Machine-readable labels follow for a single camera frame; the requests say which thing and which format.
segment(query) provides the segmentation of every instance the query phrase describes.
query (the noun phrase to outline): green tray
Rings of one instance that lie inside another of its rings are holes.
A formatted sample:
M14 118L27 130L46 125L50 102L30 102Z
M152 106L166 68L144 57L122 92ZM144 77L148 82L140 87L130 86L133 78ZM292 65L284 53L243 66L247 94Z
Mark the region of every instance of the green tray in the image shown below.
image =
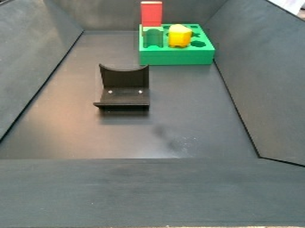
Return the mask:
M193 36L188 47L169 47L169 27L172 24L162 24L164 47L152 45L144 47L142 25L140 25L140 64L141 65L196 65L212 64L214 58L213 44L198 24L184 24L193 30Z

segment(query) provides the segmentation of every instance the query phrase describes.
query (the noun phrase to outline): black u-shaped bracket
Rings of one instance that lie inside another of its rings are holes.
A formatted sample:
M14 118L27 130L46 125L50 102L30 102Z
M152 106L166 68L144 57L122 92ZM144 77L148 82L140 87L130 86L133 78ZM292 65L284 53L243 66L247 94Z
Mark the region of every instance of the black u-shaped bracket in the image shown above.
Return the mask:
M149 65L131 70L110 69L102 64L101 75L103 80L103 93L98 108L148 108L149 97Z

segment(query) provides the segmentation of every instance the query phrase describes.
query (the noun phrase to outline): gray surface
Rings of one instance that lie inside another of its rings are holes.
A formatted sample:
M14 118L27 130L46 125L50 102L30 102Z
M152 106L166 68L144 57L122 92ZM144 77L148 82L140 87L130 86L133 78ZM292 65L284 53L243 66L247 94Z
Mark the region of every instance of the gray surface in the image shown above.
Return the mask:
M261 159L3 160L0 223L304 226L304 177L303 167Z
M260 155L305 165L304 21L268 1L230 0L208 28Z
M3 141L0 226L304 226L305 169L256 157L214 66L152 67L149 117L101 116L134 37L82 36Z
M86 30L138 30L141 0L55 0ZM205 24L226 0L164 0L165 22Z
M81 27L50 0L2 4L0 138L81 33Z
M2 159L256 157L214 65L152 66L148 115L115 115L93 106L99 63L140 67L137 33L82 36L0 145Z

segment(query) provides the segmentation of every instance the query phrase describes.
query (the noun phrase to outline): yellow block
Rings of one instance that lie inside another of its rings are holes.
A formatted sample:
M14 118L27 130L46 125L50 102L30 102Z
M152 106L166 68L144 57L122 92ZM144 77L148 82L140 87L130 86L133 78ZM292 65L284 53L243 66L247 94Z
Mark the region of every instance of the yellow block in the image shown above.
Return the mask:
M186 47L192 41L192 29L184 25L172 25L169 27L169 46Z

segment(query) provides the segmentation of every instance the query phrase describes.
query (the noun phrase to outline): bin floor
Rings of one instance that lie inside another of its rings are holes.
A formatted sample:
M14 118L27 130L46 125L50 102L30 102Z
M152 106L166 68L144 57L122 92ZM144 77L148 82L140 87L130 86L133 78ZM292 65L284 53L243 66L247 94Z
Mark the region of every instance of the bin floor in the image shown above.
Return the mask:
M134 32L87 32L0 146L0 159L256 157L221 75L150 67L150 111L102 112L99 63L138 68Z
M213 65L152 67L148 115L93 106L135 37L82 36L7 135L2 226L304 226L305 169L257 158Z

